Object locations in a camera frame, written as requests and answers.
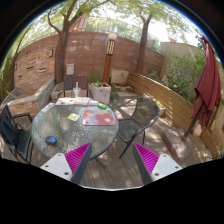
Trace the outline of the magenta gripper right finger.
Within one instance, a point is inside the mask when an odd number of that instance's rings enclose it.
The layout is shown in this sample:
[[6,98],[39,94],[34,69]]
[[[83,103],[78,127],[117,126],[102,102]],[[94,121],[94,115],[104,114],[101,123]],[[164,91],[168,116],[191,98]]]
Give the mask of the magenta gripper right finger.
[[144,185],[182,169],[168,154],[157,154],[138,143],[133,144],[133,154]]

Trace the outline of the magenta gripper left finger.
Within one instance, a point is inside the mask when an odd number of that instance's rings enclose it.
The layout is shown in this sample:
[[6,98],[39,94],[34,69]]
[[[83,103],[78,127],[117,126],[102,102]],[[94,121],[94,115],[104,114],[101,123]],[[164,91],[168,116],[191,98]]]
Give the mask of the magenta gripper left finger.
[[91,153],[92,144],[88,142],[66,154],[57,153],[41,169],[79,185]]

